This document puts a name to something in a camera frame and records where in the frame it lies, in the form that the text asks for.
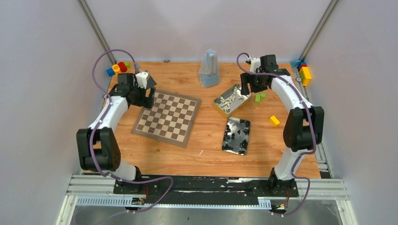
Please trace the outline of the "wooden chess board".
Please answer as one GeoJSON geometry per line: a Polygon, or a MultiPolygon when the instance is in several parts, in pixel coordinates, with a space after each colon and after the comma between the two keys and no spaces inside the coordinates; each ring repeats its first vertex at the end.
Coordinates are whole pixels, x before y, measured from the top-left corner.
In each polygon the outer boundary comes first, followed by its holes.
{"type": "Polygon", "coordinates": [[[185,148],[201,99],[157,89],[151,109],[143,108],[131,133],[185,148]]]}

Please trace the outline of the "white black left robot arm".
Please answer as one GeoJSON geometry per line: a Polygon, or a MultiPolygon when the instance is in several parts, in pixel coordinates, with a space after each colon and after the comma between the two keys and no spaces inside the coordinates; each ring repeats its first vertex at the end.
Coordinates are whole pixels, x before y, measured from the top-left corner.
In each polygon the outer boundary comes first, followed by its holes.
{"type": "Polygon", "coordinates": [[[105,106],[88,127],[76,134],[80,166],[118,181],[125,181],[133,194],[140,193],[144,181],[139,169],[126,163],[115,138],[115,129],[131,105],[151,109],[154,104],[156,81],[149,72],[121,73],[118,82],[106,93],[105,106]]]}

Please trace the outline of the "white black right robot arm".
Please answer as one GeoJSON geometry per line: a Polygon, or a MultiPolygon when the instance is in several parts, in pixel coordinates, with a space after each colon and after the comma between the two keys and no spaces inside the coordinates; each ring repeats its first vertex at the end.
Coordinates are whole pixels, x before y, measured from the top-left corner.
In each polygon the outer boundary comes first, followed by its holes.
{"type": "Polygon", "coordinates": [[[243,55],[247,57],[246,63],[250,69],[243,69],[240,75],[241,94],[249,95],[271,89],[289,113],[283,130],[286,148],[268,179],[269,192],[278,196],[292,187],[302,159],[314,154],[316,146],[321,142],[324,109],[314,106],[299,92],[290,73],[279,68],[275,55],[260,58],[252,58],[247,53],[243,55]]]}

